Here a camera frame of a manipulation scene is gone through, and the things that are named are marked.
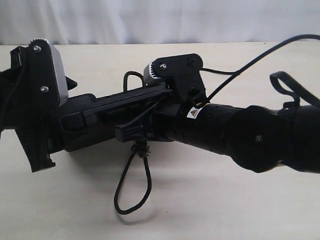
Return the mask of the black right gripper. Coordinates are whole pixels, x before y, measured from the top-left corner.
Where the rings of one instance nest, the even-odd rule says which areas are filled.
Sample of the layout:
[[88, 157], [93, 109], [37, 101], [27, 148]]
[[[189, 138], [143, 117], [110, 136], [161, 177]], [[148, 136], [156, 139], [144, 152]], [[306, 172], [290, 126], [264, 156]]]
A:
[[[172, 89], [165, 85], [156, 85], [143, 88], [139, 95], [143, 99], [160, 99], [173, 93]], [[190, 110], [190, 104], [178, 103], [170, 99], [161, 100], [151, 112], [151, 132], [157, 138], [157, 142], [181, 142], [184, 137], [179, 124], [185, 119]], [[117, 125], [115, 138], [120, 142], [146, 141], [149, 133], [141, 124]]]

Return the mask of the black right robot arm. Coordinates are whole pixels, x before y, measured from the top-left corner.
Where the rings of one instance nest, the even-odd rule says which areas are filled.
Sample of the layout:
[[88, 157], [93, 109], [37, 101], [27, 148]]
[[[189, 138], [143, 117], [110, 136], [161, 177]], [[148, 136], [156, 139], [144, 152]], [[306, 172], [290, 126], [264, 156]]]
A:
[[192, 91], [126, 110], [115, 123], [120, 141], [180, 142], [230, 157], [243, 169], [263, 173], [279, 166], [320, 171], [320, 109], [297, 98], [282, 109], [207, 103]]

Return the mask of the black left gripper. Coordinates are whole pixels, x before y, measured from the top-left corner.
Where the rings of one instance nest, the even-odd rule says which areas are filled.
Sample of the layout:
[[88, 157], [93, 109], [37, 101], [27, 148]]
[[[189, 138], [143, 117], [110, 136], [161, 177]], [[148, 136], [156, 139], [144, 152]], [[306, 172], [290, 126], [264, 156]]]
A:
[[[38, 107], [32, 93], [28, 62], [28, 46], [10, 51], [10, 67], [0, 73], [0, 126], [13, 129], [26, 154], [32, 173], [56, 166], [44, 137], [44, 118], [53, 110]], [[67, 90], [78, 83], [65, 77]]]

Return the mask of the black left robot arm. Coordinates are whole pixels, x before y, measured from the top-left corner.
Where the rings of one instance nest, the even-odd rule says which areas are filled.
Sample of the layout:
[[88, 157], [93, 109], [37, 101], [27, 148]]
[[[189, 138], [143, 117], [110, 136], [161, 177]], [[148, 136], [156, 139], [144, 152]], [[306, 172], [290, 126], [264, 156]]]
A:
[[78, 83], [66, 76], [60, 52], [49, 43], [18, 46], [10, 60], [0, 73], [0, 130], [15, 131], [33, 173], [53, 168], [51, 114]]

